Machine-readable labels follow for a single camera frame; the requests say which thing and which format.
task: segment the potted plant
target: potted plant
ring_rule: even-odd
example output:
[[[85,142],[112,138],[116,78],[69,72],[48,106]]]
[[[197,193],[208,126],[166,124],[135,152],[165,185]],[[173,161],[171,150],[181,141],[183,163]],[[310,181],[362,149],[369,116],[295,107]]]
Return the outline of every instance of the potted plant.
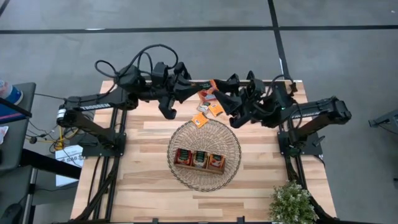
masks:
[[[310,204],[310,192],[295,181],[284,186],[274,187],[274,202],[270,206],[270,216],[275,222],[285,224],[310,224],[318,218]]]

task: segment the gray floor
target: gray floor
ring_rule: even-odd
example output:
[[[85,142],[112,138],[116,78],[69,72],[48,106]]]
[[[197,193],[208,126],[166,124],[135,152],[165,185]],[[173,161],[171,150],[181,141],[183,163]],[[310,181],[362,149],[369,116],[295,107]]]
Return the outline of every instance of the gray floor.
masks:
[[[274,1],[280,26],[398,24],[398,2]],[[270,26],[266,0],[11,0],[0,29],[87,29],[175,26]],[[321,131],[326,171],[343,220],[398,223],[398,138],[371,129],[368,119],[397,109],[398,30],[281,32],[290,74],[303,80],[308,99],[336,95],[353,119]],[[0,35],[0,78],[36,82],[37,92],[57,96],[96,93],[104,77],[98,59],[125,66],[146,45],[172,46],[193,78],[259,78],[280,73],[272,31],[150,34]],[[164,50],[154,60],[172,63]],[[36,97],[33,122],[51,128],[61,102]],[[26,144],[47,154],[48,145]],[[70,200],[39,206],[35,223],[66,221]]]

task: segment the woven basket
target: woven basket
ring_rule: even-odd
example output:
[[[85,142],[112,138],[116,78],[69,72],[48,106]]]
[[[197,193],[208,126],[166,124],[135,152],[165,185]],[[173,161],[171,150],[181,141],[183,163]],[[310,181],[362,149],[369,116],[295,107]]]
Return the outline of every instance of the woven basket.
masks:
[[[224,174],[212,174],[174,166],[178,148],[192,151],[205,151],[226,158]],[[241,146],[235,134],[223,123],[209,119],[197,128],[192,121],[174,132],[167,149],[167,160],[177,180],[191,189],[210,192],[227,185],[235,176],[241,163]]]

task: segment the wooden table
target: wooden table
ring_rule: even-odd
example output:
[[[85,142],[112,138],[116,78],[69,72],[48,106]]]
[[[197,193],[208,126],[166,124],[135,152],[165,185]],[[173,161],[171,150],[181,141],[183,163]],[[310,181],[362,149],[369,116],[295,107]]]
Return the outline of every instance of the wooden table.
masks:
[[[101,92],[111,85],[111,81],[103,82]],[[298,82],[297,88],[295,99],[299,103],[307,102],[303,83]],[[231,128],[241,145],[242,161],[234,179],[220,190],[197,192],[186,188],[172,175],[166,157],[169,140],[179,126],[199,113],[199,102],[197,95],[182,105],[176,102],[174,120],[163,117],[157,101],[140,101],[136,110],[128,112],[127,145],[119,166],[112,222],[150,222],[152,218],[159,218],[161,222],[235,222],[236,217],[243,215],[246,221],[270,221],[268,212],[273,186],[284,185],[287,181],[284,158],[279,153],[277,128],[265,128],[259,123]],[[111,112],[109,109],[98,110],[94,122],[109,127]],[[224,113],[215,119],[228,124]],[[91,157],[84,163],[71,218],[86,207],[96,160]],[[327,213],[335,216],[323,164],[313,156],[302,156],[302,160],[309,191]],[[102,161],[95,183],[100,179]],[[101,204],[100,218],[104,217],[106,199],[104,197]]]

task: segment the white paper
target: white paper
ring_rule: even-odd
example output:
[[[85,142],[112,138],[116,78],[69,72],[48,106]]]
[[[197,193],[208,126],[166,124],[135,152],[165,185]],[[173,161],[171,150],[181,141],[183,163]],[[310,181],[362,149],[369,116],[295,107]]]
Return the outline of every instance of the white paper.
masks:
[[[58,161],[66,162],[67,164],[83,167],[84,160],[81,156],[81,152],[83,148],[79,145],[76,146],[68,146],[64,150],[55,151],[55,159]],[[62,187],[67,184],[74,183],[78,180],[64,177],[62,175],[55,176],[55,185],[57,187]]]

